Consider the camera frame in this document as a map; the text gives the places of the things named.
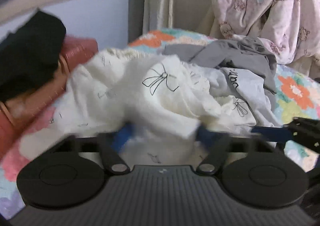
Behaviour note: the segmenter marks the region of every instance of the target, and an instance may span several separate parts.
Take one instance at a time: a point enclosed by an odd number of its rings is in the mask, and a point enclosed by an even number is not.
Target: gray garment
[[[264,79],[265,95],[272,110],[275,107],[276,57],[258,38],[246,37],[242,41],[217,40],[208,46],[174,44],[167,45],[163,55],[178,55],[185,62],[202,67],[234,67],[247,69]]]

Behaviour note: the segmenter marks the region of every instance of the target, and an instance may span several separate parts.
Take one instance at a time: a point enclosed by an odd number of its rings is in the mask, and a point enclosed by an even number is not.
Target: metal screw
[[[199,166],[199,169],[202,171],[202,172],[207,172],[207,173],[210,173],[214,170],[214,165],[211,165],[211,164],[201,164]]]
[[[124,172],[127,170],[127,166],[124,164],[115,164],[111,167],[111,169],[115,172]]]

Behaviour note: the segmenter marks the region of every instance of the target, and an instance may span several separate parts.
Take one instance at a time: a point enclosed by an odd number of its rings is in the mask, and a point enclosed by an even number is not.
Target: ribbed gray plate
[[[189,166],[135,166],[114,176],[94,199],[80,206],[46,211],[25,207],[13,226],[310,226],[298,206],[277,211],[237,203],[216,179]]]

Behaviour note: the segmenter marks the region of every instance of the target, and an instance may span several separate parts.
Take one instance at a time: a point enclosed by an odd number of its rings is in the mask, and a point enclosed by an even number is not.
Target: yellow flower
[[[283,108],[282,117],[281,117],[283,124],[290,123],[293,117],[302,117],[302,118],[311,119],[309,115],[302,112],[301,108],[294,101],[286,103],[283,100],[279,100],[278,103]]]

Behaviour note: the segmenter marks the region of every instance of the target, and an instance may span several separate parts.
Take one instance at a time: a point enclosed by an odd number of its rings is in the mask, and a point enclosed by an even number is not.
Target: black circular disc
[[[93,197],[105,181],[103,170],[77,153],[57,152],[36,158],[18,174],[23,200],[42,208],[65,208]]]
[[[258,207],[280,208],[303,197],[306,173],[285,156],[254,153],[228,165],[222,184],[238,200]]]

